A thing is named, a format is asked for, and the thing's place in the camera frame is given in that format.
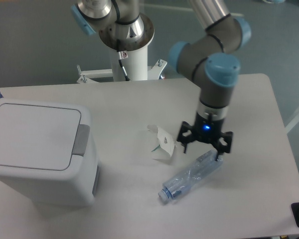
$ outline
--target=blue led light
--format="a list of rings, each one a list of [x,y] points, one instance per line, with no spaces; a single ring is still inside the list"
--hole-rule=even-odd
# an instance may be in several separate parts
[[[203,130],[204,130],[204,131],[209,131],[209,130],[210,130],[210,126],[205,124],[205,125],[203,126]]]

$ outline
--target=light blue joint cap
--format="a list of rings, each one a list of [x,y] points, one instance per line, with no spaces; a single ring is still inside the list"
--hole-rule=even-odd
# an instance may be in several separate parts
[[[88,36],[95,34],[95,30],[88,24],[88,22],[81,15],[80,11],[76,7],[76,5],[71,6],[71,12],[78,23],[79,27],[84,31]]]
[[[237,20],[237,22],[239,23],[239,25],[241,27],[242,36],[241,36],[240,45],[238,47],[238,48],[241,48],[250,40],[251,28],[250,28],[249,23],[242,17],[236,17],[235,19]]]
[[[239,60],[235,56],[225,53],[211,55],[205,64],[207,77],[221,87],[234,87],[237,84],[239,72]]]
[[[178,65],[179,55],[182,52],[184,46],[186,46],[187,44],[189,44],[189,43],[186,42],[186,41],[179,41],[178,43],[176,43],[175,45],[173,45],[172,48],[169,50],[168,63],[177,72],[178,72],[177,65]]]

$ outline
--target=metal bracket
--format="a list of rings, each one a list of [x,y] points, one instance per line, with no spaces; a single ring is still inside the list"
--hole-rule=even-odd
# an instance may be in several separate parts
[[[156,64],[148,71],[148,80],[164,79],[163,70],[167,66],[167,61],[159,59]]]
[[[124,55],[124,51],[120,52],[122,59],[128,58],[128,55]],[[167,65],[167,61],[159,59],[154,66],[148,67],[148,80],[159,80],[164,79],[162,74],[163,70]],[[98,83],[92,79],[113,77],[112,69],[105,70],[94,70],[94,71],[81,71],[79,65],[77,65],[79,79],[77,83]]]

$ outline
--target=white table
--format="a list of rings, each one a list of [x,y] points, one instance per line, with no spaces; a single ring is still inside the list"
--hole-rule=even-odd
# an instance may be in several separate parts
[[[211,149],[176,149],[170,165],[150,158],[157,124],[177,136],[193,123],[199,88],[186,79],[3,88],[8,98],[77,103],[93,115],[102,161],[95,204],[34,204],[0,182],[0,239],[233,239],[299,234],[291,203],[299,175],[267,76],[242,75],[223,130],[234,131],[221,170],[175,204],[161,184]]]

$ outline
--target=gray floor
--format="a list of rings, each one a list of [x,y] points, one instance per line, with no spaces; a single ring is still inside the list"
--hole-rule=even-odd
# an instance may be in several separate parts
[[[0,2],[0,87],[72,84],[82,70],[108,69],[106,47],[97,35],[83,34],[70,7],[75,0]],[[184,0],[147,0],[145,4],[189,8]],[[299,105],[299,0],[266,4],[261,0],[226,0],[231,12],[242,13],[253,36],[235,53],[242,74],[269,76],[284,121]],[[142,7],[155,26],[149,64],[167,59],[180,40],[195,42],[204,31],[191,11]],[[166,77],[179,77],[170,67]],[[299,169],[299,124],[289,134]]]

